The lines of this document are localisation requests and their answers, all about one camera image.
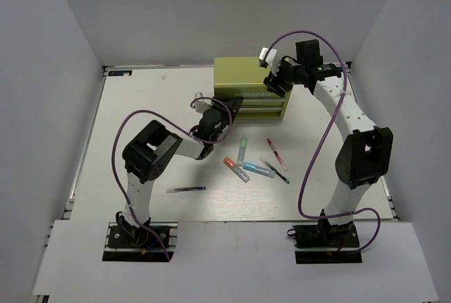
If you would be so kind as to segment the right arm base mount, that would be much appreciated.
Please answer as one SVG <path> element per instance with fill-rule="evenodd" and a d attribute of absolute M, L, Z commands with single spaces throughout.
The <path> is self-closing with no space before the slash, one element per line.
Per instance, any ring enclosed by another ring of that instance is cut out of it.
<path fill-rule="evenodd" d="M 332 233 L 325 225 L 294 225 L 287 231 L 294 240 L 296 264 L 360 264 L 362 253 L 353 223 Z"/>

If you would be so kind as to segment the orange highlighter pen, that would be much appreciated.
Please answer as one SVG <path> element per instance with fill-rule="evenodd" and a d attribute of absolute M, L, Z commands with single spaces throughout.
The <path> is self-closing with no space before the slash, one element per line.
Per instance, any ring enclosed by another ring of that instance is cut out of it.
<path fill-rule="evenodd" d="M 244 183 L 250 180 L 250 177 L 228 156 L 223 159 L 224 164 Z"/>

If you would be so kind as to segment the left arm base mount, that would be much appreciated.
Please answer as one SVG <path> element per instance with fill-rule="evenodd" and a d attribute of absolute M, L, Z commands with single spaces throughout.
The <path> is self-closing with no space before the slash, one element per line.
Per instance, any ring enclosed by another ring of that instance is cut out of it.
<path fill-rule="evenodd" d="M 117 223 L 109 223 L 102 261 L 115 262 L 169 262 L 175 252 L 178 236 L 177 223 L 155 223 L 150 228 L 159 236 L 169 258 L 158 240 L 146 230 L 133 240 Z"/>

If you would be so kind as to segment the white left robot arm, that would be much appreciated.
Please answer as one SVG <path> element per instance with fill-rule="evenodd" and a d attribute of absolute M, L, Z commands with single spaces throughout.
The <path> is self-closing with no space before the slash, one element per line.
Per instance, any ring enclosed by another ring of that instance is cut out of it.
<path fill-rule="evenodd" d="M 122 159 L 125 162 L 128 184 L 123 187 L 118 183 L 125 197 L 125 208 L 116 214 L 116 222 L 132 245 L 141 246 L 150 240 L 161 239 L 150 226 L 149 204 L 154 181 L 162 175 L 174 156 L 201 161 L 210 155 L 214 146 L 228 136 L 243 101 L 242 97 L 216 99 L 200 93 L 195 94 L 190 107 L 202 114 L 202 118 L 188 131 L 166 117 L 148 110 L 134 111 L 123 121 L 111 152 L 111 166 L 116 180 L 119 180 L 116 169 L 118 139 L 131 117 L 148 113 L 183 134 L 181 137 L 157 120 L 152 120 L 123 149 Z"/>

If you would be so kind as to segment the green metal drawer toolbox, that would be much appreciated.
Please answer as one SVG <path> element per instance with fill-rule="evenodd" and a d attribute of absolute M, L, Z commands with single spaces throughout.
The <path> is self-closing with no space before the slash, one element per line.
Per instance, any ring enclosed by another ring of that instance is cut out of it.
<path fill-rule="evenodd" d="M 264 78 L 271 71 L 259 66 L 257 57 L 216 57 L 214 59 L 214 96 L 217 99 L 241 97 L 239 118 L 282 119 L 290 93 L 284 97 L 269 92 Z"/>

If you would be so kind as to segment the blue highlighter pen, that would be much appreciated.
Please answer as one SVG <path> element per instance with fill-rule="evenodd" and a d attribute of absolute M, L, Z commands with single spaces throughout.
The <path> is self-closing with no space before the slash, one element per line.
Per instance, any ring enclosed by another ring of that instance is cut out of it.
<path fill-rule="evenodd" d="M 269 178 L 275 178 L 275 176 L 276 176 L 276 172 L 273 171 L 272 169 L 267 168 L 267 167 L 263 167 L 263 166 L 259 166 L 259 165 L 256 165 L 256 164 L 253 164 L 253 163 L 250 163 L 250 162 L 244 162 L 243 163 L 243 168 L 246 171 L 257 173 L 259 175 L 263 175 L 263 176 L 266 176 L 266 177 L 269 177 Z"/>

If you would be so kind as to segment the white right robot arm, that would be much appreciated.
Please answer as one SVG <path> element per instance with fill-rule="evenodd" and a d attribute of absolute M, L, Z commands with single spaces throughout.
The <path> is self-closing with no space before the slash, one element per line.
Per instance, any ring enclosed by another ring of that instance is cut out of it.
<path fill-rule="evenodd" d="M 364 194 L 388 172 L 393 133 L 364 114 L 353 93 L 345 88 L 345 69 L 324 63 L 318 40 L 298 42 L 296 52 L 296 59 L 290 63 L 275 49 L 263 48 L 259 63 L 270 68 L 264 79 L 268 91 L 283 97 L 294 85 L 306 87 L 330 114 L 342 136 L 335 159 L 338 183 L 318 219 L 320 241 L 333 246 L 350 229 Z"/>

